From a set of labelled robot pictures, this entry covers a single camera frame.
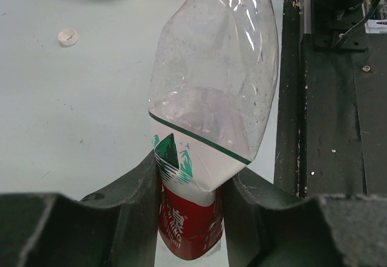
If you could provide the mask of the small white bottle cap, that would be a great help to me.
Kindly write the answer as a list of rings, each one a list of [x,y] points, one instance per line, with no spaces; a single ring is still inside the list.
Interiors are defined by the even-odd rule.
[[[66,28],[57,35],[57,39],[63,46],[70,47],[78,42],[79,35],[74,28]]]

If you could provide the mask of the clear red label water bottle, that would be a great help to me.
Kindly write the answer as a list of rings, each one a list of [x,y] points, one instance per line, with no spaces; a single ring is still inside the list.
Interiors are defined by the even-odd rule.
[[[183,260],[223,234],[221,187],[257,156],[278,58],[272,0],[186,0],[161,31],[148,100],[158,229]]]

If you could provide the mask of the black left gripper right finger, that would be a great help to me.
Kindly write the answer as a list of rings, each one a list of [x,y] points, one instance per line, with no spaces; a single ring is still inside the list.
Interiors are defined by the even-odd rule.
[[[385,266],[386,196],[291,195],[250,169],[222,186],[230,266]]]

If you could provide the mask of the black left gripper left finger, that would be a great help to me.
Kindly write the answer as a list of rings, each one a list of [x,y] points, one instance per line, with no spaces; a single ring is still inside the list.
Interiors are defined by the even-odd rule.
[[[2,266],[153,266],[160,176],[153,153],[76,201],[58,193],[1,196]]]

